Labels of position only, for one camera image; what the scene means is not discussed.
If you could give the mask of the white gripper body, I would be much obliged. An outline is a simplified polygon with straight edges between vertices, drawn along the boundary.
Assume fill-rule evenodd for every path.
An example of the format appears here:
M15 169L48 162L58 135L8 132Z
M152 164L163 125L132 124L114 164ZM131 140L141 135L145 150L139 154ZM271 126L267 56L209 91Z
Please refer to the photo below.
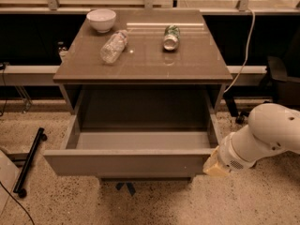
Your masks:
M221 167L229 172L241 172L255 165L255 162L248 162L242 159L233 149L233 132L226 136L218 146L217 160Z

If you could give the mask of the yellow foam padded gripper finger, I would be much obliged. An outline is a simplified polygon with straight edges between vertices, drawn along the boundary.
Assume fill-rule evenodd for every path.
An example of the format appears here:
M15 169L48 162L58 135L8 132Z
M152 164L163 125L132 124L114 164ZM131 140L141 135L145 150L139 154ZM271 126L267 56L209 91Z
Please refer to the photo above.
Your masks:
M202 171L209 176L227 176L230 172L218 160L218 147L212 152L210 157L204 162Z

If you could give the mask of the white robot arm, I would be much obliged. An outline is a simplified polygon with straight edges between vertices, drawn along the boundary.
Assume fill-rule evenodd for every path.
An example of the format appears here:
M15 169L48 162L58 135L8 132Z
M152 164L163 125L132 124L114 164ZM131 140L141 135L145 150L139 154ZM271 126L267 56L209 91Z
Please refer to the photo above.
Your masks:
M300 112L264 103L250 112L246 126L222 139L203 164L203 172L226 176L287 151L300 153Z

